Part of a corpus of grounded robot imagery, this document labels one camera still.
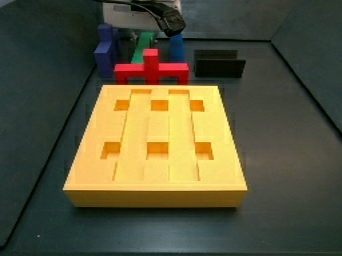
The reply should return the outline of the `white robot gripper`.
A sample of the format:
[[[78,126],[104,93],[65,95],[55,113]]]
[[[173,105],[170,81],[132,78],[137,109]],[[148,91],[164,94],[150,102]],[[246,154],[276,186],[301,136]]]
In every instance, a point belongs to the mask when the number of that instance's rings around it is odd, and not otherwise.
[[[181,11],[180,0],[138,0],[153,1],[165,4],[177,11]],[[158,26],[153,17],[146,12],[133,11],[129,5],[104,3],[102,20],[114,28],[157,30]]]

